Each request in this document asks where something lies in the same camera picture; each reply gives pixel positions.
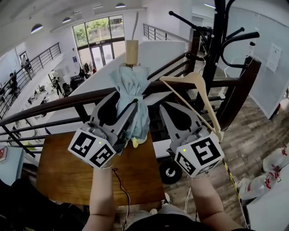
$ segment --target wooden hanger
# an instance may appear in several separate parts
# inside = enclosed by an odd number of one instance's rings
[[[163,76],[160,78],[160,80],[163,81],[163,83],[166,84],[167,87],[170,88],[194,113],[196,113],[196,115],[206,124],[206,126],[217,135],[217,137],[219,138],[219,142],[222,142],[223,137],[224,137],[224,132],[221,131],[220,124],[209,102],[207,92],[206,92],[206,84],[205,84],[203,77],[198,73],[191,72],[184,78]],[[214,128],[212,128],[212,126],[209,125],[209,123],[183,97],[181,97],[166,81],[194,84],[205,103],[205,108],[208,110],[208,114],[210,116],[210,119],[213,122]]]

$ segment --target glass door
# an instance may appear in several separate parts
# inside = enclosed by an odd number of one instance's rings
[[[103,54],[99,46],[91,48],[91,52],[93,55],[93,61],[96,67],[96,70],[101,69],[104,66],[103,63]]]
[[[108,64],[110,61],[113,60],[113,56],[112,56],[112,46],[111,46],[111,44],[103,45],[103,46],[102,46],[102,49],[103,49],[104,62],[105,62],[105,65],[106,65],[106,64]]]

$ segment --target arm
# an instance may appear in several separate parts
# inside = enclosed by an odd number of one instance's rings
[[[209,178],[190,180],[200,221],[216,231],[231,231],[242,228],[224,212],[223,203]]]
[[[93,170],[90,216],[83,231],[109,231],[114,221],[112,169]]]

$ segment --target forearm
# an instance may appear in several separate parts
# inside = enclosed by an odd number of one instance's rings
[[[89,202],[90,215],[114,217],[112,169],[93,170]]]
[[[207,176],[190,180],[190,185],[200,220],[224,211],[223,203]]]

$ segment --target wheel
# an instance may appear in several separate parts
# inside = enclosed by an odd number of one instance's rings
[[[159,166],[162,182],[164,184],[177,183],[182,177],[182,168],[174,161],[166,161]]]

